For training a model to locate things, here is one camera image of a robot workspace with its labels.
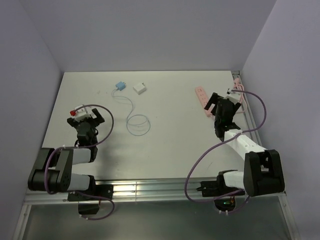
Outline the white charger plug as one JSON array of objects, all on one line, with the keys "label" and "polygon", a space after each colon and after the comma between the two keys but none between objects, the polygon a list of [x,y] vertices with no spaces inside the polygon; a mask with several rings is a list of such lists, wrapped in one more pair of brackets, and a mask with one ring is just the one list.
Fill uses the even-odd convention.
[{"label": "white charger plug", "polygon": [[143,82],[137,83],[136,85],[133,86],[133,90],[138,94],[142,94],[147,90],[147,87]]}]

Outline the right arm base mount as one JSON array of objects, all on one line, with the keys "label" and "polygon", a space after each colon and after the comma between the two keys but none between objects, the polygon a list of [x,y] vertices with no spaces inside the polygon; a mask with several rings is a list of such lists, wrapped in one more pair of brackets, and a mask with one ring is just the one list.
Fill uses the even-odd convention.
[{"label": "right arm base mount", "polygon": [[[198,192],[201,192],[202,197],[218,197],[224,194],[229,194],[231,192],[237,191],[236,187],[227,187],[222,181],[212,180],[212,181],[201,181],[200,187],[196,189]],[[229,198],[221,198],[214,201],[216,208],[219,211],[233,211],[236,207],[235,196],[244,196],[245,192],[242,190],[235,193],[234,195],[229,196]]]}]

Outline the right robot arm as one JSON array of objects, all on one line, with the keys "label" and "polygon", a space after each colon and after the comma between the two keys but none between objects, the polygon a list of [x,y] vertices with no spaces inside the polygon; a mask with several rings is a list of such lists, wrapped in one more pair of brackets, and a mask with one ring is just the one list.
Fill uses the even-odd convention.
[{"label": "right robot arm", "polygon": [[241,107],[242,91],[229,90],[223,97],[214,92],[205,110],[214,116],[214,130],[222,143],[229,145],[244,161],[243,170],[224,170],[211,182],[211,195],[227,195],[239,190],[250,197],[281,193],[285,190],[280,154],[251,140],[234,122]]}]

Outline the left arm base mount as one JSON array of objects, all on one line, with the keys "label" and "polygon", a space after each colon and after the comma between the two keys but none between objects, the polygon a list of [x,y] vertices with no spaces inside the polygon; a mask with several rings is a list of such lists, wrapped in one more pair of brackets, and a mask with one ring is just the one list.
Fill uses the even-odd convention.
[{"label": "left arm base mount", "polygon": [[[99,184],[92,189],[85,191],[69,192],[68,202],[78,202],[78,213],[80,217],[91,221],[102,220],[109,217],[115,210],[115,203],[112,201],[114,186],[112,184]],[[111,203],[111,210],[104,216],[98,217],[102,201]]]}]

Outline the pink power strip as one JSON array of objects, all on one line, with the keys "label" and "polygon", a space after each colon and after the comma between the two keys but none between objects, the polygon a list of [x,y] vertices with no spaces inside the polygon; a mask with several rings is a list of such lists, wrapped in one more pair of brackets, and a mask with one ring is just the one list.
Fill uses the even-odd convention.
[{"label": "pink power strip", "polygon": [[[209,101],[209,98],[204,90],[204,88],[202,86],[197,86],[195,88],[195,93],[197,95],[197,98],[201,104],[201,107],[204,109],[204,107],[207,105],[208,101]],[[208,110],[205,110],[204,109],[204,113],[205,115],[209,118],[209,117],[212,117],[212,109],[213,109],[213,105],[210,106],[210,108]]]}]

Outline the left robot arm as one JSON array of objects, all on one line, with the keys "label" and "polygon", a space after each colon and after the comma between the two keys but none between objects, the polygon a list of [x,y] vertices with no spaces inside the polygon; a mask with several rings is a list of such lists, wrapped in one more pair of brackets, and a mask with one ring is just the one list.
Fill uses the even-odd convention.
[{"label": "left robot arm", "polygon": [[72,185],[72,166],[92,163],[97,157],[98,130],[105,122],[96,108],[84,107],[70,112],[67,123],[76,130],[76,142],[73,148],[55,149],[43,147],[39,150],[35,163],[28,177],[27,186],[31,191],[49,191],[65,193],[74,188],[86,200],[96,197],[98,188],[90,183],[86,175],[80,184]]}]

